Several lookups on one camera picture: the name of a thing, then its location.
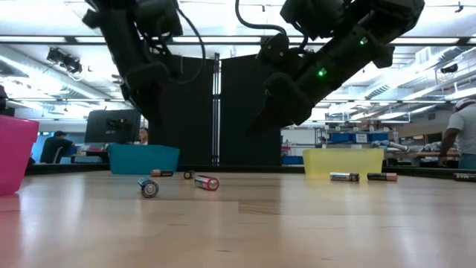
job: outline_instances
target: blue storage box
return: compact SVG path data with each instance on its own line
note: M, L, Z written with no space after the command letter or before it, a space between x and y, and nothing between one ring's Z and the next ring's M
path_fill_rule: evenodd
M283 156L283 165L302 165L302 156Z
M388 133L372 133L369 134L369 141L387 141L388 140Z
M177 171L180 149L163 145L109 146L113 174L149 175L151 170Z
M330 133L329 141L332 143L344 143L352 141L350 133Z

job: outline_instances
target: pink bin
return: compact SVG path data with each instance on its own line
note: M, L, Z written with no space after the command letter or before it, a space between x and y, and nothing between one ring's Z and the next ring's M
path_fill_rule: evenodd
M39 123L0 115L0 196L20 189Z

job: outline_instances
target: black partition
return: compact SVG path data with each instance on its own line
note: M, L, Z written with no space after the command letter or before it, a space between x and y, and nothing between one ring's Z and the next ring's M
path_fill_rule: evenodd
M255 55L222 61L220 165L280 166L280 130L257 137L245 134L264 101L263 81Z
M181 79L192 77L201 59L176 57ZM162 126L149 126L149 144L180 149L180 165L211 165L213 61L193 82L168 83L161 96Z

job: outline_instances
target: desk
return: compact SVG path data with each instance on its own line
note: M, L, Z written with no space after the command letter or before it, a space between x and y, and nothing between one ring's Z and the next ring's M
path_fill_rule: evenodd
M72 154L70 156L63 156L63 157L71 157L71 163L76 162L77 157L87 157L87 156L97 156L101 159L101 163L108 164L109 163L109 153L104 151L86 151L86 154Z
M140 176L27 176L20 197L0 200L0 237L12 245L2 266L474 267L476 184L205 175L221 179L218 191L176 173L152 199Z

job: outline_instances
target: cable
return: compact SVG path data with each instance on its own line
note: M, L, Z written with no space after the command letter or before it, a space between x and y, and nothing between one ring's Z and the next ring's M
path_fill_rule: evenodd
M299 52L305 54L306 51L304 50L304 48L306 47L307 42L309 41L309 37L305 33L303 33L303 28L301 28L297 22L293 22L292 26L294 26L294 28L300 33L302 33L304 36L302 43L299 45Z
M251 28L251 29L258 29L258 30L276 30L284 35L286 35L286 30L284 30L283 27L278 26L278 25L258 25L258 24L253 24L245 21L241 15L239 14L239 0L235 1L235 14L237 15L237 18L241 24L244 26Z
M71 73L68 73L69 78L74 80L75 82L80 82L81 80L84 79L84 76L81 76L80 78L75 78Z
M200 42L200 48L202 49L202 61L200 62L200 68L199 70L196 72L196 74L194 76L192 76L192 78L190 78L189 80L185 80L185 81L177 81L177 80L172 80L171 81L173 83L176 83L176 84L179 84L179 85L183 85L183 84L186 84L186 83L189 83L189 82L192 82L193 80L195 80L201 73L202 73L202 70L203 70L203 66L205 65L205 58L206 58L206 53L205 53L205 44L203 43L202 41L202 37L200 36L200 33L199 31L195 28L195 25L190 21L190 19L188 19L187 16L185 16L184 12L180 9L179 7L179 4L177 3L177 1L173 1L174 5L176 6L176 9L178 11L178 13L180 14L180 16L182 18L185 19L185 21L187 21L188 25L192 28L194 34L197 36L197 38L199 39L199 42Z
M49 71L49 70L50 70L51 68L53 68L53 66L55 66L55 65L56 65L56 63L52 63L51 65L49 65L49 66L46 68L46 70L43 71L42 74L45 74L45 72Z

